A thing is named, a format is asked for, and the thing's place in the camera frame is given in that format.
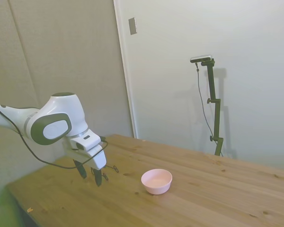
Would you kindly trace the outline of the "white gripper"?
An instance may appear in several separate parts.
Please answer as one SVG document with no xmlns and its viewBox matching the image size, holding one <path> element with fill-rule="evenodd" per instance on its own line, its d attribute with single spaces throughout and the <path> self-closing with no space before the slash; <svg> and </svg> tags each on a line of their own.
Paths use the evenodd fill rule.
<svg viewBox="0 0 284 227">
<path fill-rule="evenodd" d="M 94 176 L 96 185 L 99 187 L 102 184 L 101 169 L 107 163 L 102 146 L 98 144 L 88 151 L 73 150 L 67 142 L 62 142 L 62 147 L 66 156 L 73 159 L 75 167 L 83 179 L 87 177 L 87 173 L 82 163 L 90 159 L 90 161 L 86 162 L 86 165 L 91 167 L 91 172 Z"/>
</svg>

